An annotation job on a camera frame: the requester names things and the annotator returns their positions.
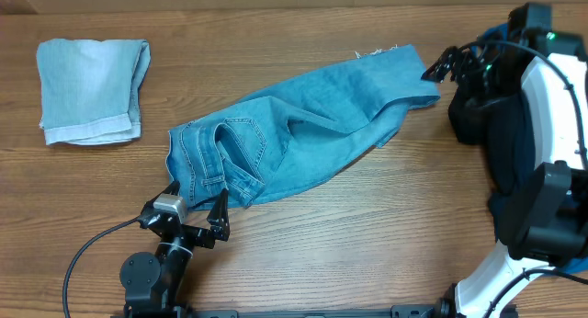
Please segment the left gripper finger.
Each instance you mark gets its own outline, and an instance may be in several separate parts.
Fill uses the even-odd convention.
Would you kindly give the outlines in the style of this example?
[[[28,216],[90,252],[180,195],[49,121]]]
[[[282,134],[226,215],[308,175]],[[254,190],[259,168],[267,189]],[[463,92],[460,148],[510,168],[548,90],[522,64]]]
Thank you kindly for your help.
[[[230,222],[228,214],[229,191],[224,188],[218,195],[207,221],[216,240],[227,242],[230,237]]]
[[[174,180],[172,183],[170,183],[162,192],[160,192],[159,194],[157,194],[155,197],[153,197],[152,199],[148,200],[145,202],[145,204],[143,205],[143,208],[141,211],[145,211],[147,209],[150,209],[153,207],[153,203],[163,194],[166,195],[174,195],[177,196],[180,190],[180,182],[177,180]]]

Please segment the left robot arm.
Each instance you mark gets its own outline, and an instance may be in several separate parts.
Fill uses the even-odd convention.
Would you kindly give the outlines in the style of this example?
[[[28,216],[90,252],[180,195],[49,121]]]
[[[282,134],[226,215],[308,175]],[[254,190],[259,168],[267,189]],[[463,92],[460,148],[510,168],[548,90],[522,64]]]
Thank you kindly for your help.
[[[212,249],[230,237],[229,191],[198,203],[211,203],[208,228],[187,224],[189,207],[179,195],[175,181],[147,201],[138,217],[142,229],[159,236],[156,251],[131,255],[121,266],[119,277],[125,289],[126,317],[193,317],[193,309],[177,300],[194,249]]]

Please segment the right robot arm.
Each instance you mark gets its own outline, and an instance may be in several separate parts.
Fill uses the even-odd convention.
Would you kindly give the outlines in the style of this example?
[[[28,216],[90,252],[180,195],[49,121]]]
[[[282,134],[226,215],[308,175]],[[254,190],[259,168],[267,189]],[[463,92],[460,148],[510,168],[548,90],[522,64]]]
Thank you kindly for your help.
[[[587,52],[527,3],[477,40],[447,48],[423,79],[453,81],[448,117],[480,145],[494,190],[496,244],[451,285],[431,317],[514,317],[514,298],[548,276],[584,282],[587,268]]]

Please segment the blue denim jeans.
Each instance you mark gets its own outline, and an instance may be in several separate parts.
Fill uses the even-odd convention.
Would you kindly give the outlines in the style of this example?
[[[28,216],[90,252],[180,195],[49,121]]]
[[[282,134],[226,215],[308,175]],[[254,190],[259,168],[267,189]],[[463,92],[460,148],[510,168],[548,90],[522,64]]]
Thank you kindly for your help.
[[[406,45],[268,86],[169,131],[166,167],[198,210],[223,189],[232,208],[299,194],[384,146],[440,94]]]

